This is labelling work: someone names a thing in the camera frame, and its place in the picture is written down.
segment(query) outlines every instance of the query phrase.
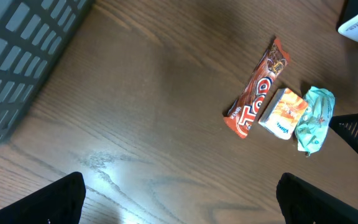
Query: wooden table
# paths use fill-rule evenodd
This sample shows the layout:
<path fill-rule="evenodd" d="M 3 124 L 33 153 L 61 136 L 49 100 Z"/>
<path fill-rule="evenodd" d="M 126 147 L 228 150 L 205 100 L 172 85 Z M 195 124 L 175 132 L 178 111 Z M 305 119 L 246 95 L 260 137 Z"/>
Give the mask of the wooden table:
<path fill-rule="evenodd" d="M 332 130 L 306 158 L 255 124 L 226 127 L 272 37 L 292 58 L 274 83 L 358 113 L 358 44 L 341 0 L 97 0 L 28 116 L 0 147 L 0 208 L 80 171 L 81 223 L 284 223 L 284 172 L 358 209 L 358 155 Z"/>

